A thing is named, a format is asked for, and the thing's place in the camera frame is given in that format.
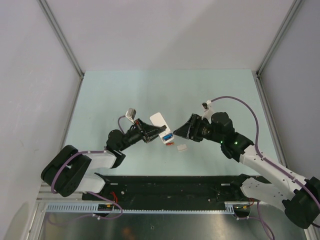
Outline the white battery cover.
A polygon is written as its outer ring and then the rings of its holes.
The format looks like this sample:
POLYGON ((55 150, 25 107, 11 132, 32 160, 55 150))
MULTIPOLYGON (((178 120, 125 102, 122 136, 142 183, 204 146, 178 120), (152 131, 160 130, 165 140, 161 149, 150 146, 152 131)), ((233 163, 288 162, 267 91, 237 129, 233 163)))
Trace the white battery cover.
POLYGON ((178 150, 179 152, 185 151, 185 150, 187 150, 187 149, 188 149, 188 147, 187 147, 186 144, 180 144, 180 145, 177 146, 177 150, 178 150))

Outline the red white remote control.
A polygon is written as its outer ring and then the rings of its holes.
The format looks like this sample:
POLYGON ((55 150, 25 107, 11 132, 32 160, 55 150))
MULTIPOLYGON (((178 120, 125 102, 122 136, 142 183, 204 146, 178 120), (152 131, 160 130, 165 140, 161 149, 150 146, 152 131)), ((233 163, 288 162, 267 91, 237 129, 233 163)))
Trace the red white remote control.
POLYGON ((155 127, 162 128, 163 132, 161 132, 158 136, 163 144, 167 145, 174 139, 173 132, 169 128, 169 125, 165 121, 163 115, 160 112, 157 112, 149 117, 151 123, 155 127))

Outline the blue battery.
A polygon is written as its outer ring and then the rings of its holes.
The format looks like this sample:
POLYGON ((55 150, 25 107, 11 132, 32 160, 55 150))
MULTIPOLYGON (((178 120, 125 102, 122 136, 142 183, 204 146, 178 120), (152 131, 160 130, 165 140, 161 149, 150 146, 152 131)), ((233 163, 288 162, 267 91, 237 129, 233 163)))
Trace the blue battery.
POLYGON ((171 139, 172 137, 173 137, 172 134, 167 134, 167 135, 165 135, 162 139, 163 139, 164 141, 168 141, 168 140, 171 139))

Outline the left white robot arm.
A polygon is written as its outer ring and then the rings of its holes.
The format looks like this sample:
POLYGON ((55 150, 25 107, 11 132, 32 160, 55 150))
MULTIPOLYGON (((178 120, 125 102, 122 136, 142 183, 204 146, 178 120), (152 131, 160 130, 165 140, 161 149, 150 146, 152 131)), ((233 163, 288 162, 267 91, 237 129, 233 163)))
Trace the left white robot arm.
POLYGON ((98 199, 105 200, 110 196, 111 188, 97 170, 117 168, 126 157, 125 149, 139 141, 149 143, 165 130, 166 125, 154 126, 137 119, 126 133, 112 130, 103 150, 79 151, 72 145, 66 145, 44 168, 40 177, 51 187, 52 193, 62 197, 80 191, 93 192, 98 199))

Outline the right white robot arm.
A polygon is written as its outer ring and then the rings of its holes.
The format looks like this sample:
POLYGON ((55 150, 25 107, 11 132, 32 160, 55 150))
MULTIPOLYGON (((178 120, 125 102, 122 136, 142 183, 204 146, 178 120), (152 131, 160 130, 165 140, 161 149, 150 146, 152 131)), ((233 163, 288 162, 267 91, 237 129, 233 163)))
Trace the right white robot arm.
POLYGON ((283 211, 292 223, 302 229, 311 226, 319 216, 319 179, 308 179, 259 153, 256 144, 235 131, 227 113, 216 112, 211 120, 193 113, 173 133, 194 142, 206 139, 219 143, 228 159, 255 170, 268 180, 269 183, 260 183, 251 177, 243 177, 243 182, 230 188, 235 200, 242 201, 248 197, 265 202, 283 211))

